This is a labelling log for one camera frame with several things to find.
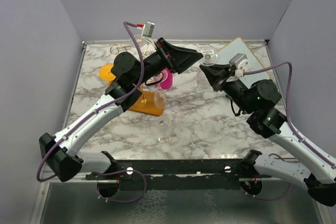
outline wall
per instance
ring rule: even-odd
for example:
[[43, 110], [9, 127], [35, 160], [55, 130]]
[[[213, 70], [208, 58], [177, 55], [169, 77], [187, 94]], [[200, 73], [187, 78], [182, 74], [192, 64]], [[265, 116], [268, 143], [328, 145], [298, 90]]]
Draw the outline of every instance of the wall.
[[[295, 126], [336, 156], [336, 0], [293, 0], [269, 43], [274, 63], [293, 64], [290, 106]], [[286, 88], [286, 67], [278, 70]], [[336, 208], [333, 208], [336, 221]]]
[[0, 223], [29, 223], [38, 138], [61, 127], [82, 45], [60, 0], [0, 6]]
[[61, 0], [83, 40], [126, 39], [122, 22], [157, 23], [154, 37], [269, 39], [291, 0]]

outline orange wooden board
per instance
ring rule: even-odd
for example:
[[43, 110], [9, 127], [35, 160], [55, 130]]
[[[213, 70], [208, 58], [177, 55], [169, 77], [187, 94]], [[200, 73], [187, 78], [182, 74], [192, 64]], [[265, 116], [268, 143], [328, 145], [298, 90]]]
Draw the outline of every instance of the orange wooden board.
[[129, 108], [129, 110], [156, 116], [162, 115], [163, 113], [163, 109], [155, 107], [154, 92], [144, 90], [142, 90], [140, 98], [132, 107]]

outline marble table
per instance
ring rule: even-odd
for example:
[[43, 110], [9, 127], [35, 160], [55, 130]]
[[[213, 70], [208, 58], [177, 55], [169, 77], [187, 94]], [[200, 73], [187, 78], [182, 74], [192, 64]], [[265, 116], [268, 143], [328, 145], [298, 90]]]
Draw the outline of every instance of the marble table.
[[[128, 52], [137, 55], [129, 41], [122, 43]], [[227, 44], [171, 43], [193, 49], [212, 46], [217, 50]], [[115, 55], [110, 53], [113, 44], [87, 45], [68, 124], [86, 112], [104, 93], [107, 83], [99, 78], [98, 71], [101, 66], [113, 63]], [[250, 42], [249, 48], [264, 66], [270, 66], [263, 41]], [[145, 55], [153, 51], [154, 48], [150, 46]], [[196, 63], [183, 74], [175, 75], [173, 86], [166, 93], [167, 107], [164, 114], [171, 118], [173, 124], [169, 142], [161, 143], [155, 138], [156, 116], [126, 111], [97, 132], [82, 151], [108, 151], [116, 159], [242, 158], [250, 149], [290, 156], [280, 146], [255, 134], [246, 123], [248, 115], [234, 117], [230, 101], [223, 93], [200, 90], [196, 84], [198, 66]], [[269, 73], [275, 82], [274, 73]], [[282, 102], [277, 108], [284, 113]]]

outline gray floor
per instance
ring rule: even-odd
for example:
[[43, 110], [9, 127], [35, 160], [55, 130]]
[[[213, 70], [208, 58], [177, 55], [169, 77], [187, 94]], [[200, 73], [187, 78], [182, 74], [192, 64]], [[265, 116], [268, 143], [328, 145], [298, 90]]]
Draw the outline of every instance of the gray floor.
[[[264, 183], [263, 197], [282, 194], [288, 183]], [[131, 199], [139, 192], [120, 192]], [[316, 203], [298, 187], [282, 200], [252, 199], [240, 190], [148, 191], [133, 204], [97, 199], [96, 183], [50, 184], [42, 223], [322, 223]]]

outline white cutting board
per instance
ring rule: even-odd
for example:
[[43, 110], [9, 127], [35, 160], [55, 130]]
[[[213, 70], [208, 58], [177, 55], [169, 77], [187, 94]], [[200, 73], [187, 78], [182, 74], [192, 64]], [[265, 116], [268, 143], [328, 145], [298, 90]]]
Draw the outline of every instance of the white cutting board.
[[[219, 51], [219, 61], [216, 64], [226, 65], [236, 54], [246, 54], [250, 62], [251, 68], [248, 71], [255, 71], [264, 68], [258, 61], [257, 57], [247, 47], [242, 38], [236, 38], [230, 44], [226, 45]], [[250, 88], [253, 83], [259, 80], [270, 79], [267, 72], [252, 74], [239, 78], [246, 87]]]

